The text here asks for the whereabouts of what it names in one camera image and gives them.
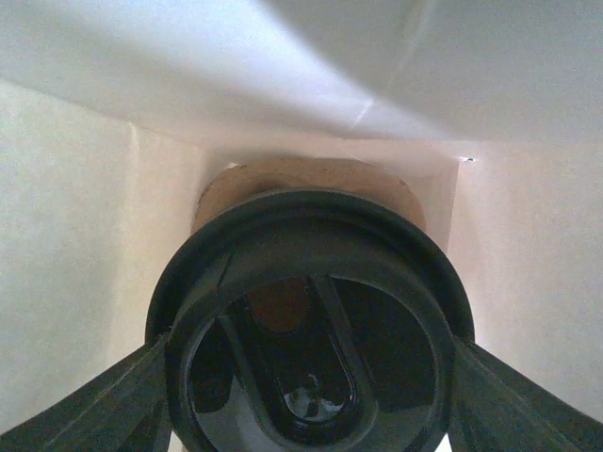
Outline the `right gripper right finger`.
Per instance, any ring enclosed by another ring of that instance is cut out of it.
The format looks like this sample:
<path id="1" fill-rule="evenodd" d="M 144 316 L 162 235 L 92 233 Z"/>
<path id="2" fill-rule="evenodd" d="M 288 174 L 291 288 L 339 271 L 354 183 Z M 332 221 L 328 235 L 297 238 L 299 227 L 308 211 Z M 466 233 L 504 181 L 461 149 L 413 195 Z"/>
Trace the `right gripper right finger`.
<path id="1" fill-rule="evenodd" d="M 602 423 L 472 342 L 454 340 L 453 451 L 600 451 Z"/>

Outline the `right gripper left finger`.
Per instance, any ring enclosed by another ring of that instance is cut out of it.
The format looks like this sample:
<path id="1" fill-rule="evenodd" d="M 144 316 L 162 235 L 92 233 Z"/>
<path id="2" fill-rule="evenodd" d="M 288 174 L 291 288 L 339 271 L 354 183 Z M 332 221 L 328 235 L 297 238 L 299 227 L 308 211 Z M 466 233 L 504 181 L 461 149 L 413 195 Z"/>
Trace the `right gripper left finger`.
<path id="1" fill-rule="evenodd" d="M 145 344 L 49 409 L 1 435 L 3 451 L 166 451 L 167 338 Z"/>

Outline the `black cup lid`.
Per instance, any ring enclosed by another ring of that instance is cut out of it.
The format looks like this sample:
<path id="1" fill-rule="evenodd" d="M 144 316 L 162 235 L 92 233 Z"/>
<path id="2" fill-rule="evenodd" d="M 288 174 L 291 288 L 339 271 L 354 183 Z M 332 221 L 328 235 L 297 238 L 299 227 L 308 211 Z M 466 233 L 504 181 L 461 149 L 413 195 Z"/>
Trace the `black cup lid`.
<path id="1" fill-rule="evenodd" d="M 337 191 L 211 219 L 153 293 L 172 428 L 190 451 L 432 451 L 448 429 L 467 295 L 414 224 Z"/>

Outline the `brown pulp cup carrier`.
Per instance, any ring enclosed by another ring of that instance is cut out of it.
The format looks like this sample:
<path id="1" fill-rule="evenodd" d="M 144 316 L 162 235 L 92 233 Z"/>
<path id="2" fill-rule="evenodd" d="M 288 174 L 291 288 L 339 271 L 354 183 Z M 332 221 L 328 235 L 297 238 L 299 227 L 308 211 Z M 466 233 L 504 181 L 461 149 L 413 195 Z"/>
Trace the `brown pulp cup carrier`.
<path id="1" fill-rule="evenodd" d="M 255 196 L 296 189 L 349 193 L 396 212 L 421 231 L 427 227 L 417 196 L 386 169 L 359 160 L 268 157 L 220 172 L 199 198 L 191 231 L 198 231 L 220 213 Z"/>

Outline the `kraft paper bag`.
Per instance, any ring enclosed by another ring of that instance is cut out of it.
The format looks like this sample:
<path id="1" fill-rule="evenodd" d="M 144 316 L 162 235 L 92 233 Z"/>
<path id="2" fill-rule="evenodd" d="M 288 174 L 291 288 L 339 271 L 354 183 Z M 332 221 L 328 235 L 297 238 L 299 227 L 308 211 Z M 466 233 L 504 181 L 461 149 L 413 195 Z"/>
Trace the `kraft paper bag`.
<path id="1" fill-rule="evenodd" d="M 223 170 L 409 186 L 478 343 L 602 416 L 598 1 L 5 1 L 1 428 L 139 348 Z"/>

